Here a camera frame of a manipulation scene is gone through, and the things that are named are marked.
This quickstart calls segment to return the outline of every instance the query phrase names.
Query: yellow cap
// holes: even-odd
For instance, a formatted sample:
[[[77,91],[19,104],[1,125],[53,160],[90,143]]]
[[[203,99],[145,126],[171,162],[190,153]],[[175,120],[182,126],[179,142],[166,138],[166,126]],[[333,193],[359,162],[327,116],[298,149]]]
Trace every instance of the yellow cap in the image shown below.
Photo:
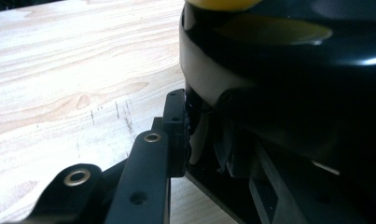
[[[215,11],[245,10],[259,3],[261,0],[186,0],[195,7]]]
[[[323,25],[248,13],[233,17],[216,31],[229,39],[256,45],[318,45],[332,36]]]

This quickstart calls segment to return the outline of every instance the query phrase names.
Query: black plastic part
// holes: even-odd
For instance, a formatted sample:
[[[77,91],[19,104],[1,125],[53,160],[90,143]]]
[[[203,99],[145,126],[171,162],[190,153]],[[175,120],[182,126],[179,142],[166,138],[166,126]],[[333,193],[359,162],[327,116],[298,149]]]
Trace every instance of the black plastic part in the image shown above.
[[[271,2],[233,12],[186,3],[180,63],[188,85],[225,119],[281,150],[339,170],[376,204],[376,16],[367,17],[376,8],[350,13],[367,11],[361,4],[374,5],[353,1],[343,7],[345,1],[334,1],[327,13],[352,15],[341,20],[302,16],[306,10],[288,10],[298,7],[295,3],[283,7],[298,1],[278,1],[258,15],[258,8]],[[311,2],[303,5],[320,9]],[[295,18],[288,18],[291,13]],[[268,21],[320,26],[329,35],[299,44],[248,38],[261,36],[252,35],[256,27],[263,27],[264,35],[270,31]],[[295,33],[287,26],[281,30]]]
[[[154,118],[150,130],[162,130],[162,118]]]
[[[19,7],[30,7],[62,0],[0,0],[0,11]]]
[[[85,177],[85,182],[74,186]],[[31,215],[20,223],[93,223],[104,197],[101,179],[101,169],[95,165],[78,164],[64,169],[42,193]]]
[[[327,171],[289,151],[267,150],[259,141],[252,148],[254,163],[270,182],[250,182],[263,223],[367,223],[327,178]]]
[[[170,141],[170,177],[182,177],[185,175],[188,160],[188,127],[184,90],[171,91],[167,94],[162,130],[168,134]]]
[[[187,178],[238,223],[261,223],[248,179],[191,167]]]
[[[169,222],[168,153],[167,133],[137,136],[105,224]]]
[[[121,161],[103,172],[103,182],[106,191],[114,189],[118,185],[126,162],[127,160]]]
[[[186,83],[185,109],[189,119],[189,134],[192,135],[199,125],[202,116],[202,98]]]

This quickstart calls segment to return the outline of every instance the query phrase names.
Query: black machine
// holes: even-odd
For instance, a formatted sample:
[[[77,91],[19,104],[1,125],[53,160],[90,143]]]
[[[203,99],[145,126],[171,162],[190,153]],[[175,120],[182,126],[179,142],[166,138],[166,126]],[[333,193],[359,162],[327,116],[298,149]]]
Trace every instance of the black machine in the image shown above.
[[[184,175],[239,223],[376,223],[376,0],[214,2],[186,3],[186,90],[130,158],[62,171],[22,223],[167,223]]]
[[[19,7],[30,7],[62,0],[0,0],[0,11]]]

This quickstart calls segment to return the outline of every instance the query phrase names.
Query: wood grain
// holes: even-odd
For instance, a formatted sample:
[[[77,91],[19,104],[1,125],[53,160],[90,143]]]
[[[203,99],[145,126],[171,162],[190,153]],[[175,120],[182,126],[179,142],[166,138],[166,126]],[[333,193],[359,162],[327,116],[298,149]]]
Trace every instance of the wood grain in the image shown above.
[[[128,157],[183,88],[179,0],[63,1],[0,12],[0,223],[26,217],[63,168]],[[231,223],[185,178],[172,223]]]

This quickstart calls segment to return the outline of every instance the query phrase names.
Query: light wooden board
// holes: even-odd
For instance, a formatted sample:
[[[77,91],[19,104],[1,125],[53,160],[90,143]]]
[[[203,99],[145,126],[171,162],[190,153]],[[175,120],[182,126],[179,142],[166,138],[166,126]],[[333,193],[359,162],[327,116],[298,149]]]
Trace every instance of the light wooden board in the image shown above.
[[[63,1],[0,12],[0,223],[24,218],[62,169],[126,159],[183,88],[181,0]],[[185,178],[172,223],[233,221]]]

